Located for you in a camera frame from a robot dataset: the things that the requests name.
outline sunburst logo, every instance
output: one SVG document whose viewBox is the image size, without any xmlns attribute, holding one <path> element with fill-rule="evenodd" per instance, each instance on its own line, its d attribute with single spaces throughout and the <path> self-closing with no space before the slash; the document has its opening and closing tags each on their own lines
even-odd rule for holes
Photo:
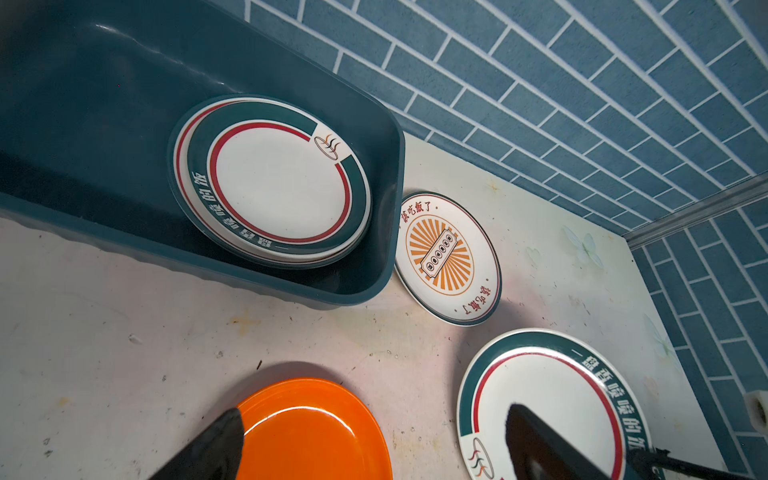
<svg viewBox="0 0 768 480">
<path fill-rule="evenodd" d="M 336 153 L 336 149 L 341 144 L 341 140 L 338 138 L 331 138 L 333 134 L 328 134 L 327 137 L 315 137 L 315 145 L 325 154 L 326 157 L 331 160 L 339 160 L 339 154 Z"/>
<path fill-rule="evenodd" d="M 480 442 L 480 439 L 475 438 L 472 440 L 472 449 L 474 449 L 472 456 L 467 458 L 467 461 L 470 462 L 470 464 L 474 462 L 474 464 L 470 466 L 472 467 L 472 472 L 475 474 L 475 477 L 485 475 L 486 478 L 492 480 L 494 475 L 493 464 L 488 457 L 488 453 L 485 451 L 485 447 L 482 442 Z"/>
<path fill-rule="evenodd" d="M 469 288 L 475 274 L 472 253 L 454 226 L 424 215 L 411 223 L 407 235 L 409 258 L 427 285 L 444 295 Z"/>
</svg>

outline blue plastic bin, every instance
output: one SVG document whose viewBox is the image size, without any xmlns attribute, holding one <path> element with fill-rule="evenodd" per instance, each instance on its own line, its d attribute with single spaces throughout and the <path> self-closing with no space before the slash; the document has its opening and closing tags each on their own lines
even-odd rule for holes
<svg viewBox="0 0 768 480">
<path fill-rule="evenodd" d="M 378 101 L 200 0 L 5 0 L 0 19 L 0 214 L 312 308 L 386 285 L 405 139 Z M 232 93 L 295 104 L 357 153 L 372 219 L 350 255 L 313 270 L 259 266 L 186 218 L 168 186 L 168 138 L 195 104 Z"/>
</svg>

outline table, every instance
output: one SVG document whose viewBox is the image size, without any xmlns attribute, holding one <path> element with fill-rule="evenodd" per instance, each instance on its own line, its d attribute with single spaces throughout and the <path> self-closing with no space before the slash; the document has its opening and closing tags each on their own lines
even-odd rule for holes
<svg viewBox="0 0 768 480">
<path fill-rule="evenodd" d="M 624 240 L 406 135 L 406 194 L 457 200 L 492 239 L 502 300 L 480 326 L 431 316 L 397 276 L 363 305 L 315 311 L 0 219 L 0 478 L 148 478 L 219 414 L 294 376 L 371 409 L 394 478 L 469 478 L 456 396 L 465 368 L 521 327 L 575 336 L 624 375 L 654 444 L 724 468 Z M 563 226 L 591 233 L 604 269 Z"/>
</svg>

